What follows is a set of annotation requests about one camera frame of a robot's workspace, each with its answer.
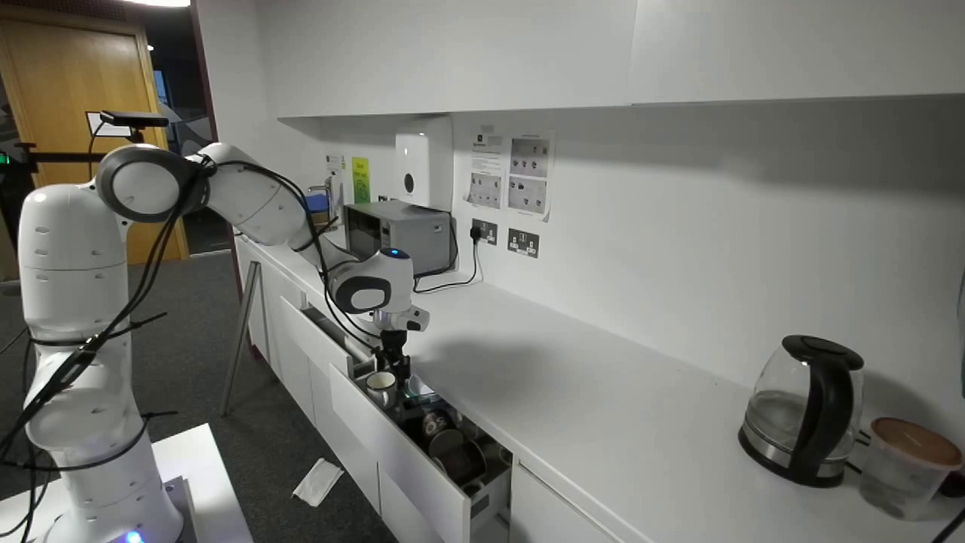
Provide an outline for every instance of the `ceiling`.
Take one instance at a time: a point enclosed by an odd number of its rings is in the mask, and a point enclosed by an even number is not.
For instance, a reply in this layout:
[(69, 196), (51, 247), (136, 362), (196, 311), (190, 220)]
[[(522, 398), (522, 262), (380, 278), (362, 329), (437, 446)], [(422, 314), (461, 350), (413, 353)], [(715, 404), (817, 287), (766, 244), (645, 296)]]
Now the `ceiling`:
[(151, 9), (127, 0), (0, 0), (0, 9), (3, 6), (54, 9), (54, 12), (75, 12), (75, 15), (136, 21), (136, 24), (190, 24), (193, 21), (190, 9)]

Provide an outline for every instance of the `black cable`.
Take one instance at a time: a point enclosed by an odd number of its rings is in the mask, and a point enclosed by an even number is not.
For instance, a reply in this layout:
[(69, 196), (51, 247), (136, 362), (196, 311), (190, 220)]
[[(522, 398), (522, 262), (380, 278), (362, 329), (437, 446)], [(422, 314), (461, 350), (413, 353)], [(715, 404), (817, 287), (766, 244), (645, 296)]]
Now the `black cable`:
[(63, 471), (93, 471), (93, 468), (100, 468), (100, 465), (109, 465), (109, 462), (127, 456), (127, 453), (145, 437), (151, 419), (160, 419), (160, 416), (184, 416), (184, 413), (202, 416), (202, 413), (214, 413), (214, 410), (157, 410), (157, 413), (145, 413), (145, 425), (139, 428), (139, 434), (136, 434), (127, 446), (121, 446), (121, 449), (112, 453), (109, 459), (87, 462), (87, 465), (69, 465), (69, 468), (45, 468), (45, 465), (36, 465), (36, 449), (27, 443), (27, 446), (30, 446), (27, 465), (3, 462), (6, 468), (30, 471), (30, 495), (27, 495), (30, 501), (27, 501), (27, 513), (24, 513), (12, 528), (6, 528), (6, 531), (0, 534), (0, 540), (3, 540), (3, 537), (12, 537), (18, 528), (24, 528), (24, 534), (21, 534), (24, 540), (30, 537), (33, 513), (36, 513), (36, 507), (42, 504), (42, 498), (48, 495), (48, 483), (42, 483), (42, 489), (39, 489), (39, 495), (36, 495), (36, 474), (39, 474), (39, 471), (51, 471), (51, 474), (63, 474)]
[(950, 534), (959, 531), (962, 522), (965, 522), (965, 510), (953, 522), (947, 522), (947, 528), (938, 531), (938, 537), (932, 543), (944, 543)]
[[(33, 510), (39, 507), (39, 501), (48, 495), (48, 483), (42, 483), (39, 486), (39, 495), (36, 495), (36, 501), (33, 501)], [(0, 540), (6, 540), (6, 537), (12, 537), (18, 528), (24, 528), (27, 525), (27, 513), (12, 525), (12, 528), (6, 528), (6, 531), (0, 531)]]
[(220, 169), (223, 169), (223, 166), (241, 166), (241, 169), (259, 172), (259, 175), (271, 178), (277, 187), (283, 187), (283, 190), (302, 205), (302, 211), (305, 211), (305, 226), (308, 226), (308, 247), (314, 247), (314, 250), (320, 253), (320, 265), (323, 265), (323, 287), (326, 287), (326, 296), (323, 296), (323, 299), (326, 299), (326, 308), (329, 308), (335, 326), (338, 326), (344, 335), (350, 335), (350, 338), (359, 341), (359, 344), (368, 344), (368, 341), (362, 341), (359, 335), (371, 335), (371, 332), (359, 329), (359, 326), (356, 326), (344, 311), (338, 311), (338, 305), (332, 302), (335, 296), (332, 296), (332, 290), (329, 290), (329, 262), (326, 262), (326, 253), (323, 253), (320, 238), (314, 235), (314, 223), (311, 223), (311, 211), (308, 211), (305, 190), (302, 190), (296, 181), (283, 178), (280, 172), (271, 172), (271, 169), (256, 166), (256, 163), (247, 163), (247, 160), (226, 160), (226, 163), (220, 163)]
[(93, 142), (97, 142), (103, 124), (106, 124), (106, 121), (100, 121), (97, 130), (93, 130), (90, 139), (87, 139), (87, 178), (93, 175), (93, 160), (90, 160), (90, 154), (93, 154)]
[(115, 459), (127, 456), (145, 434), (148, 434), (148, 422), (151, 419), (160, 419), (160, 416), (205, 416), (205, 413), (214, 413), (214, 410), (157, 410), (157, 413), (142, 413), (145, 416), (145, 425), (136, 431), (136, 437), (130, 437), (121, 449), (115, 449), (112, 456), (106, 459), (97, 459), (97, 462), (84, 462), (84, 465), (18, 465), (18, 462), (0, 462), (3, 468), (15, 468), (15, 471), (48, 471), (48, 474), (63, 474), (63, 471), (93, 471), (93, 468), (103, 468), (103, 465), (112, 465)]
[(434, 293), (434, 290), (449, 290), (449, 287), (467, 287), (479, 278), (479, 241), (473, 241), (473, 275), (467, 281), (452, 281), (452, 284), (434, 284), (419, 290), (419, 284), (413, 287), (413, 293)]
[(27, 335), (27, 326), (3, 344), (0, 359), (3, 359), (6, 350), (12, 350), (24, 335)]
[(39, 507), (39, 501), (36, 501), (36, 449), (33, 446), (27, 453), (27, 462), (30, 462), (30, 495), (27, 495), (27, 519), (24, 519), (21, 543), (30, 540), (33, 513)]
[(100, 347), (106, 341), (115, 338), (115, 329), (148, 299), (154, 281), (157, 281), (157, 272), (160, 272), (160, 262), (163, 262), (163, 250), (169, 244), (169, 235), (181, 217), (181, 208), (184, 202), (178, 202), (160, 235), (154, 238), (151, 244), (151, 253), (148, 253), (148, 262), (145, 262), (145, 275), (136, 287), (136, 293), (130, 296), (130, 302), (118, 311), (118, 317), (97, 335), (97, 338), (87, 338), (84, 347), (72, 350), (60, 368), (48, 377), (48, 383), (30, 398), (30, 404), (21, 410), (18, 422), (0, 437), (0, 462), (6, 462), (6, 453), (15, 440), (15, 434), (54, 398), (60, 395), (75, 377), (81, 377), (87, 371), (87, 365), (97, 359)]
[[(148, 320), (136, 320), (133, 326), (118, 329), (118, 332), (112, 332), (109, 338), (130, 335), (130, 332), (145, 329), (148, 323), (163, 320), (163, 317), (169, 317), (169, 314), (166, 314), (166, 311), (151, 314)], [(84, 344), (84, 338), (66, 338), (66, 341), (42, 341), (42, 338), (33, 338), (33, 344), (39, 344), (39, 347), (78, 347), (78, 344)]]

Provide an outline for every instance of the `power outlet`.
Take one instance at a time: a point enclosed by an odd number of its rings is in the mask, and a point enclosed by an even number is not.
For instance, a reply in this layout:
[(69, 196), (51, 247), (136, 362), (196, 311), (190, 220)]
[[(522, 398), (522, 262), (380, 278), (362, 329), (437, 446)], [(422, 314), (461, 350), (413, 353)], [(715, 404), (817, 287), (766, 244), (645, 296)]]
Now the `power outlet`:
[(470, 205), (501, 208), (501, 175), (470, 175)]
[(498, 244), (501, 241), (501, 226), (498, 223), (473, 220), (473, 229), (483, 229), (483, 241), (486, 244)]
[(546, 139), (513, 139), (510, 169), (516, 175), (546, 178), (549, 142)]
[(510, 208), (546, 214), (546, 181), (510, 178)]
[(540, 259), (540, 235), (525, 232), (525, 229), (510, 229), (507, 250)]

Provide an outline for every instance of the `kettle lid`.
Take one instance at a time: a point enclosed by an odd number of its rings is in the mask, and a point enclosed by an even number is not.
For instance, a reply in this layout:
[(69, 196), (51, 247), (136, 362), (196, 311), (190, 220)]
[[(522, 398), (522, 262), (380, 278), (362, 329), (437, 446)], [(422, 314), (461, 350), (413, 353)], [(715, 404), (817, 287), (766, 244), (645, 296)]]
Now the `kettle lid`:
[(865, 362), (859, 353), (847, 350), (844, 344), (814, 338), (814, 335), (787, 335), (784, 350), (808, 365), (838, 365), (847, 371), (859, 371)]

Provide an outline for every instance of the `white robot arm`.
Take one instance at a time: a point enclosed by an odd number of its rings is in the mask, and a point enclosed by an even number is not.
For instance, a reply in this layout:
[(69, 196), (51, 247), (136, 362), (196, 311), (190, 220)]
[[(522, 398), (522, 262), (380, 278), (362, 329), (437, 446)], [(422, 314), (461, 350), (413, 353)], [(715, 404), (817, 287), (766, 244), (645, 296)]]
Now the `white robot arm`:
[(314, 235), (290, 181), (238, 148), (208, 145), (187, 160), (151, 145), (118, 148), (93, 184), (33, 190), (18, 256), (36, 377), (18, 425), (57, 468), (81, 465), (63, 474), (72, 513), (45, 534), (51, 543), (121, 540), (130, 531), (178, 540), (181, 516), (157, 477), (130, 392), (124, 229), (127, 220), (169, 223), (193, 205), (214, 208), (259, 244), (314, 247), (305, 256), (317, 262), (335, 308), (374, 317), (380, 365), (407, 374), (404, 338), (428, 326), (428, 314), (410, 302), (413, 262), (401, 250), (359, 262)]

